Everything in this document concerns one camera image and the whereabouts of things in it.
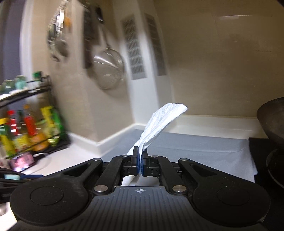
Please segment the crumpled white cloth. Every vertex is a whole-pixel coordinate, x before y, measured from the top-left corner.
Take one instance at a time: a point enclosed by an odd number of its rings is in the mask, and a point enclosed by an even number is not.
[[[140,139],[134,144],[134,146],[139,147],[140,159],[142,152],[150,146],[166,126],[185,111],[187,111],[187,107],[183,104],[166,104],[152,115]],[[134,146],[128,151],[127,155],[133,154]],[[124,177],[122,185],[133,185],[133,179],[134,176]]]

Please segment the silver screw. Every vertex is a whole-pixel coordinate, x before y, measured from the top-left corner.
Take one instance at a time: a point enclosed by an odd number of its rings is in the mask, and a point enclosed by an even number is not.
[[[108,187],[106,185],[97,185],[94,187],[94,190],[98,193],[102,193],[108,190]]]
[[[175,191],[176,193],[183,193],[186,191],[186,187],[183,185],[176,185],[173,186],[173,191]]]

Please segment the stovetop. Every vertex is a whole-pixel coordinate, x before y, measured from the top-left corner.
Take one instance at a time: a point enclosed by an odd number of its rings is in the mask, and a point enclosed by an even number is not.
[[[249,147],[258,171],[255,183],[262,186],[271,198],[271,207],[263,225],[269,231],[283,231],[284,189],[272,180],[266,169],[266,158],[276,146],[269,139],[249,138]]]

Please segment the white baseboard trim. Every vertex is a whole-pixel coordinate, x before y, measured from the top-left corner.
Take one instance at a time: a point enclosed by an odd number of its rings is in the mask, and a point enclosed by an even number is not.
[[[103,156],[115,147],[127,133],[134,129],[144,130],[146,124],[134,123],[100,142],[69,133],[74,144]],[[206,115],[181,115],[175,119],[165,132],[224,137],[235,139],[248,139],[249,137],[267,138],[255,117],[222,117]]]

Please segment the beige wall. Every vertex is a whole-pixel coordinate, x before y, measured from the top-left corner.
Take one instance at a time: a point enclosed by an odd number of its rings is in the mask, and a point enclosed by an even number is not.
[[[60,2],[35,0],[34,19],[39,17],[42,21],[33,20],[33,69],[46,70],[51,75],[58,105],[68,129],[100,141],[133,123],[126,82],[122,82],[117,89],[103,91],[97,86],[92,71],[89,70],[88,74],[83,68],[83,6],[77,0],[72,0],[68,7],[72,30],[66,34],[65,39],[70,47],[70,56],[67,59],[61,57],[59,63],[49,58],[46,29]],[[104,13],[109,43],[118,50],[112,2],[107,0],[99,4]],[[96,45],[93,53],[103,48],[103,43],[102,46]]]
[[[256,116],[284,95],[284,8],[276,0],[154,4],[175,100],[188,114]]]

